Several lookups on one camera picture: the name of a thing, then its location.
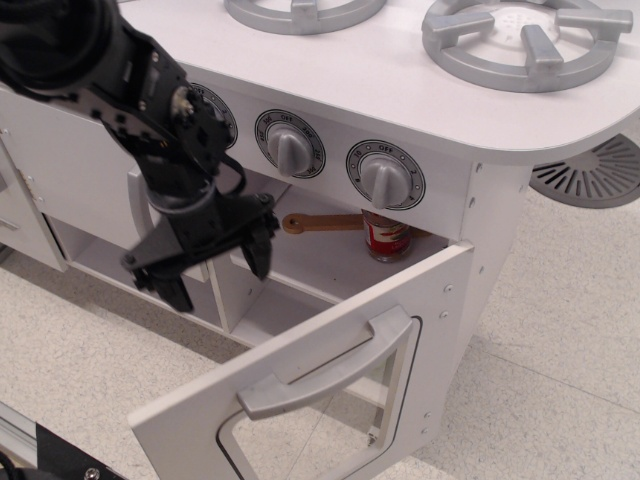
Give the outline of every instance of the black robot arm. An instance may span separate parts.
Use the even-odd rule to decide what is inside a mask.
[[[162,214],[122,259],[139,289],[190,311],[180,274],[238,246],[253,273],[266,277],[278,228],[273,198],[240,195],[244,171],[226,154],[226,125],[115,0],[0,0],[0,81],[101,121],[133,156]],[[239,174],[231,192],[216,188],[221,164]]]

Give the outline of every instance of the vent grille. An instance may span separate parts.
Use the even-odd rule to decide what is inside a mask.
[[[533,169],[531,187],[567,205],[611,208],[640,198],[640,148],[617,135],[593,150]]]

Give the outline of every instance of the toy kitchen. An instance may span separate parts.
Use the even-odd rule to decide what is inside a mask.
[[[321,478],[373,478],[438,435],[534,166],[593,149],[637,118],[640,6],[133,0],[119,8],[180,62],[226,123],[247,190],[272,195],[283,226],[266,281],[239,250],[185,273],[194,310],[184,317],[252,348],[131,413],[137,439],[161,479],[258,478],[234,426],[344,390],[373,407],[369,445]],[[0,243],[169,308],[120,265],[158,215],[140,170],[102,125],[5,88],[0,128]],[[217,181],[232,185],[228,177]],[[336,215],[360,226],[284,228]],[[413,232],[392,262],[373,258],[365,242],[363,221],[379,216]]]

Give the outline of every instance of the red label can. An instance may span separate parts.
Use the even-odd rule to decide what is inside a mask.
[[[381,262],[399,260],[411,246],[409,225],[375,213],[362,213],[369,254]]]

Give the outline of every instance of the oven door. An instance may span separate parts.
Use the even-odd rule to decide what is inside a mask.
[[[471,245],[452,245],[132,413],[160,478],[370,479],[422,446],[437,431],[453,375],[472,256]],[[370,412],[338,429],[366,440],[314,439],[322,419],[344,420],[341,408]],[[276,451],[307,424],[299,446],[308,448]],[[313,460],[314,442],[335,451]],[[296,463],[307,475],[292,473]]]

